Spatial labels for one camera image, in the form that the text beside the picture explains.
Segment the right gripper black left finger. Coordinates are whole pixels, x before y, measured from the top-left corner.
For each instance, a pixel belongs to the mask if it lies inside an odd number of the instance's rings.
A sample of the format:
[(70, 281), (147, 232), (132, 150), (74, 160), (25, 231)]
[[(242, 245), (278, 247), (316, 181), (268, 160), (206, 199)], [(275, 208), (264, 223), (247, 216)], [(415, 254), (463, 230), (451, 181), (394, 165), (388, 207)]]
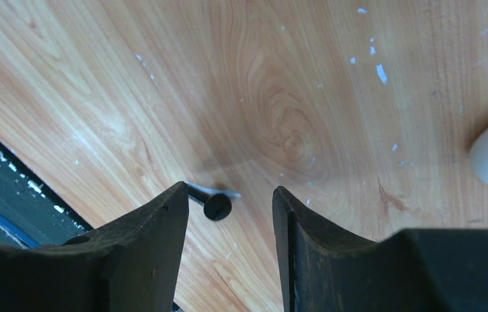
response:
[(0, 244), (0, 311), (170, 311), (188, 215), (178, 182), (64, 244)]

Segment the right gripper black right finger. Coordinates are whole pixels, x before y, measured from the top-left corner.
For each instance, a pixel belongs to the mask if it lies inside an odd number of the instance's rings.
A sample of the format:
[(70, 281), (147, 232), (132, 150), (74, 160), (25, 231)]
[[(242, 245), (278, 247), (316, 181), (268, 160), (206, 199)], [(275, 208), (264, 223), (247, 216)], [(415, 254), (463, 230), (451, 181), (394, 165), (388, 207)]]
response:
[(488, 229), (360, 237), (275, 189), (285, 311), (488, 311)]

